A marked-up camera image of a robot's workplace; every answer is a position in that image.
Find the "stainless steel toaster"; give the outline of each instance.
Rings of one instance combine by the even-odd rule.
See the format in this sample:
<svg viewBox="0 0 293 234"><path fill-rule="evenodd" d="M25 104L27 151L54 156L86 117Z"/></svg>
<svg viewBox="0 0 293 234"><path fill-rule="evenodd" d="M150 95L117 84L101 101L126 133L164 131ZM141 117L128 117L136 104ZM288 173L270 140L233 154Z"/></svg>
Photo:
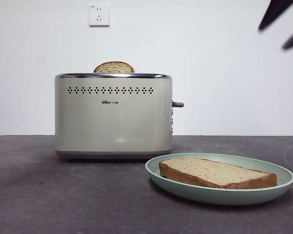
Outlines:
<svg viewBox="0 0 293 234"><path fill-rule="evenodd" d="M172 79L161 74L55 77L60 158L152 158L172 147Z"/></svg>

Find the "light green plate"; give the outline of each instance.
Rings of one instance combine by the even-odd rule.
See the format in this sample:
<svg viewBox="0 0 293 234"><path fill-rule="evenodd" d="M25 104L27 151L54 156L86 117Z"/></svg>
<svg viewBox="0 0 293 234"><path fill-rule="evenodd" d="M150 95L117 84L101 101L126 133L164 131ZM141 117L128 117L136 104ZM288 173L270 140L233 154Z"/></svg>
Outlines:
<svg viewBox="0 0 293 234"><path fill-rule="evenodd" d="M160 161L185 157L205 158L244 168L274 173L277 175L277 186L264 189L216 189L185 184L164 178L160 175ZM271 201L283 195L293 183L293 173L284 167L254 158L233 155L207 153L164 155L149 160L146 163L146 170L158 186L172 194L194 201L217 205L252 205Z"/></svg>

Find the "toaster control knob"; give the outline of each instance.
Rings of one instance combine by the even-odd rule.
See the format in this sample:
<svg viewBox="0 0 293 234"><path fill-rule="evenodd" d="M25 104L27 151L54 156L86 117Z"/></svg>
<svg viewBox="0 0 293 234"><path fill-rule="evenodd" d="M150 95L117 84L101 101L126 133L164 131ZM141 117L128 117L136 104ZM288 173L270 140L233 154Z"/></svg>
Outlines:
<svg viewBox="0 0 293 234"><path fill-rule="evenodd" d="M183 102L172 102L172 107L184 107Z"/></svg>

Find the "toaster vent hole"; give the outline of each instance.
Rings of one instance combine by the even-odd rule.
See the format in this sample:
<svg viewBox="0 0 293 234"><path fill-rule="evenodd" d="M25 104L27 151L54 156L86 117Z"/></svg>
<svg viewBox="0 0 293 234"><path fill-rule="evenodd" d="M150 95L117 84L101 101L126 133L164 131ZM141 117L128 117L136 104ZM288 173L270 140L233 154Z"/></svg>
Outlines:
<svg viewBox="0 0 293 234"><path fill-rule="evenodd" d="M86 92L88 92L89 94L91 94L91 92L95 92L96 94L98 93L108 93L108 94L112 94L113 92L115 92L116 94L118 93L123 93L125 94L126 92L130 93L130 94L134 94L134 92L136 94L139 94L140 92L142 94L146 94L147 92L149 94L154 93L154 90L152 87L150 88L146 88L146 87L142 87L141 89L139 87L128 87L128 89L126 89L126 87L95 87L94 89L91 88L91 86L89 87L68 87L67 92L69 94L75 92L76 94L78 92L81 92L82 94L85 94Z"/></svg>

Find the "toast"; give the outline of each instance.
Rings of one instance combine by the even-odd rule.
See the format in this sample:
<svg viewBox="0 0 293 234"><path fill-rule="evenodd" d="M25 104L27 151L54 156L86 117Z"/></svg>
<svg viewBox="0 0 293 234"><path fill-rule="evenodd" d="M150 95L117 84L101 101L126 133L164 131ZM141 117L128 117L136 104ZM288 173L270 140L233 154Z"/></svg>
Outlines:
<svg viewBox="0 0 293 234"><path fill-rule="evenodd" d="M100 64L94 69L93 72L95 73L134 73L135 70L128 63L112 61L112 62L105 62Z"/></svg>
<svg viewBox="0 0 293 234"><path fill-rule="evenodd" d="M277 185L272 173L200 158L173 158L159 163L161 176L178 182L221 189L260 189Z"/></svg>

